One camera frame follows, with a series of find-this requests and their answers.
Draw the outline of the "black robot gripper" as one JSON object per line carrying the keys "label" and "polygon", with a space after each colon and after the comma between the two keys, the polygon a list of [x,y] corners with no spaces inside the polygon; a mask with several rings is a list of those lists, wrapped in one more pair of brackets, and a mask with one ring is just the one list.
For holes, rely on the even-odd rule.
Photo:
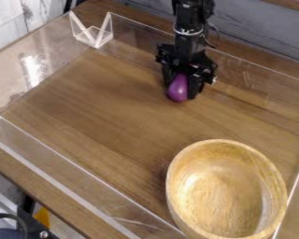
{"label": "black robot gripper", "polygon": [[172,44],[157,44],[156,62],[161,66],[164,88],[179,73],[188,77],[188,99],[193,100],[201,92],[204,84],[215,81],[216,63],[207,56],[205,48],[215,46],[208,42],[208,26],[195,33],[176,31]]}

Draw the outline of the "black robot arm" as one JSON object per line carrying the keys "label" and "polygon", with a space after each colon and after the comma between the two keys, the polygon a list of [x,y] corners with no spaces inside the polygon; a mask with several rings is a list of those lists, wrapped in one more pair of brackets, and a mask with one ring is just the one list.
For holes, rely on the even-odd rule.
{"label": "black robot arm", "polygon": [[168,98],[184,102],[196,98],[204,85],[215,82],[216,63],[207,56],[208,19],[213,0],[172,0],[174,42],[157,44],[156,62],[161,65]]}

